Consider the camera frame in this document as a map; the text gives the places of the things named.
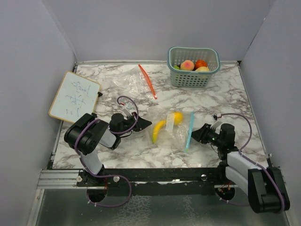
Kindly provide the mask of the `orange fake pumpkin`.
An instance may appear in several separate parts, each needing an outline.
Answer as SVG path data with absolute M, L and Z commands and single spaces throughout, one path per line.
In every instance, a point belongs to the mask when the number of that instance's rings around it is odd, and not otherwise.
M 197 60 L 197 61 L 195 62 L 194 70 L 197 70 L 197 69 L 200 68 L 200 67 L 207 67 L 206 61 L 201 60 L 201 59 Z

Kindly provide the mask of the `yellow fake lemon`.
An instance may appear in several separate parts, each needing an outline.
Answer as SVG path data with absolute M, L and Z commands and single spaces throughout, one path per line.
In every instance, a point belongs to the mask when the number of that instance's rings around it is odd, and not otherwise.
M 174 125 L 178 126 L 183 122 L 184 116 L 181 112 L 173 112 Z

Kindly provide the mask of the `clear bag red zipper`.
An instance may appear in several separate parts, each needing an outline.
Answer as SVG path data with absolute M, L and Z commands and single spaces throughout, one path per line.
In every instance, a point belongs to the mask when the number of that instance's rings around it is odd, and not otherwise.
M 128 96 L 140 100 L 158 99 L 152 82 L 141 65 L 119 74 L 106 75 L 105 79 L 109 84 L 110 91 L 118 96 Z

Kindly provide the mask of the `clear bag blue zipper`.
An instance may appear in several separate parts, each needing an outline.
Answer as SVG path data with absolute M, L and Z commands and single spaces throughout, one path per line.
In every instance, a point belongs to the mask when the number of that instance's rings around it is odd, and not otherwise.
M 183 122 L 175 126 L 173 112 L 181 112 L 184 116 Z M 191 134 L 194 124 L 194 112 L 177 111 L 159 107 L 150 107 L 146 119 L 152 122 L 145 132 L 146 141 L 149 145 L 164 148 L 175 148 L 187 152 L 190 147 Z M 152 131 L 154 126 L 161 120 L 166 120 L 166 126 L 158 134 L 156 143 L 152 142 Z

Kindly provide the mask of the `pale yellow fake fruit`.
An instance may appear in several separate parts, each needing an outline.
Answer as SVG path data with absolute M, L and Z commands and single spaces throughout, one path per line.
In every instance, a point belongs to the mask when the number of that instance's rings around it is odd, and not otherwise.
M 195 70 L 195 72 L 209 72 L 210 69 L 206 66 L 201 66 Z

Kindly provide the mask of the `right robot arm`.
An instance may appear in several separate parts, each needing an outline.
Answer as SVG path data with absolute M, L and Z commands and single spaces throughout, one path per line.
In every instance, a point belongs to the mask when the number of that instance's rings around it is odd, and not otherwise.
M 280 212 L 290 209 L 290 200 L 281 170 L 264 167 L 247 159 L 235 145 L 235 127 L 224 123 L 219 133 L 210 124 L 192 132 L 191 137 L 202 143 L 216 146 L 220 164 L 216 179 L 221 184 L 232 181 L 248 197 L 255 213 Z

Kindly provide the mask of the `orange fake peach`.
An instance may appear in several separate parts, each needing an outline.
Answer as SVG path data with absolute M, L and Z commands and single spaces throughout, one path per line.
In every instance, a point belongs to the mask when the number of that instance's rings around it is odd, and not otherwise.
M 180 69 L 184 71 L 193 71 L 194 70 L 194 63 L 191 60 L 185 60 L 181 63 Z

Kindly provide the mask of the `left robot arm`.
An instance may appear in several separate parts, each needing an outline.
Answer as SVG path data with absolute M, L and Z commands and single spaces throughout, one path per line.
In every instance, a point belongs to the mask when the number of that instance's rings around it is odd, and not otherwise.
M 67 129 L 64 141 L 75 150 L 84 170 L 89 172 L 88 181 L 98 186 L 104 179 L 101 172 L 104 165 L 97 155 L 97 145 L 114 150 L 120 144 L 123 134 L 140 132 L 150 125 L 151 121 L 141 118 L 136 112 L 127 117 L 115 113 L 109 123 L 97 119 L 94 114 L 86 113 Z

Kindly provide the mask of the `yellow fake banana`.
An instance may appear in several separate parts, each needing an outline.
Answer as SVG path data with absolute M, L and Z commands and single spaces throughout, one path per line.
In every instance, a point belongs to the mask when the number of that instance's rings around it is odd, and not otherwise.
M 155 144 L 158 138 L 159 131 L 166 126 L 166 120 L 159 121 L 152 131 L 152 142 Z

